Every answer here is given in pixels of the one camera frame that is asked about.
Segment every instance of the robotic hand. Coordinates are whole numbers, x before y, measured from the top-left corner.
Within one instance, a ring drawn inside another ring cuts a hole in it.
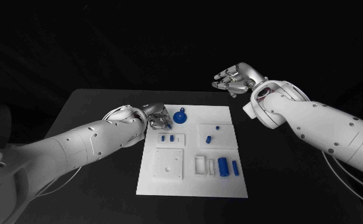
[[[363,171],[361,119],[319,102],[309,101],[286,81],[269,81],[244,63],[215,76],[211,86],[227,90],[231,97],[250,89],[250,102],[243,106],[249,117],[274,129],[285,121],[300,140]]]
[[[171,128],[162,103],[112,110],[100,121],[21,147],[0,150],[0,223],[12,224],[30,201],[71,170],[130,147],[153,130]]]

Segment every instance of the blue block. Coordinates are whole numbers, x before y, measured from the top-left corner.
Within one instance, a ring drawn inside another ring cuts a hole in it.
[[[238,176],[238,172],[237,172],[236,162],[234,161],[231,161],[231,165],[233,165],[234,175]]]
[[[217,159],[217,166],[218,166],[220,177],[227,177],[228,176],[228,165],[227,165],[227,160],[224,157],[220,157]]]
[[[210,139],[211,139],[211,137],[207,136],[207,138],[205,138],[205,143],[207,143],[207,144],[210,144]]]

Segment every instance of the table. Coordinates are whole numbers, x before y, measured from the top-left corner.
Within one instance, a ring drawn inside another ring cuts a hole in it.
[[[228,106],[249,198],[135,195],[141,141],[81,167],[58,191],[32,200],[15,224],[359,223],[359,201],[335,178],[321,152],[295,137],[287,124],[270,130],[249,119],[241,110],[247,101],[247,95],[233,99],[226,92],[74,90],[47,137],[100,120],[126,104]]]

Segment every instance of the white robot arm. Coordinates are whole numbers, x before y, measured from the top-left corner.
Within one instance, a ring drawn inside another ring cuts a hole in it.
[[[0,150],[0,223],[12,224],[27,204],[54,180],[143,139],[172,121],[162,103],[120,106],[100,121],[21,147]]]
[[[298,87],[286,81],[269,81],[244,63],[221,71],[211,85],[230,96],[251,89],[243,111],[274,129],[287,122],[298,138],[363,171],[361,119],[319,102],[311,102]]]

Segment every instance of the cable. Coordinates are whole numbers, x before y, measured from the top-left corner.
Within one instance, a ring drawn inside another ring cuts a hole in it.
[[[341,164],[338,163],[336,159],[332,157],[332,159],[335,160],[339,168],[342,169],[342,171],[351,176],[351,178],[355,179],[355,181],[363,185],[363,182],[349,174],[349,172],[344,169],[344,167],[341,166]]]
[[[67,184],[67,182],[73,179],[73,176],[67,179],[67,181],[66,181],[54,190],[51,190],[51,191],[50,191],[48,193],[45,193],[45,194],[37,195],[35,198],[40,197],[40,196],[44,196],[44,195],[47,195],[47,194],[50,194],[50,193],[53,193],[54,191],[57,191],[57,190]]]
[[[342,179],[339,178],[338,174],[335,173],[332,167],[331,167],[331,164],[326,160],[326,156],[325,156],[325,153],[322,152],[322,155],[323,155],[323,158],[325,158],[325,161],[326,161],[326,164],[328,164],[328,167],[331,169],[331,171],[334,172],[334,175],[338,177],[339,181],[342,182],[344,186],[347,187],[347,189],[352,192],[352,194],[363,200],[363,197],[354,192],[354,190],[349,188],[349,186],[345,184],[345,182],[342,181]]]

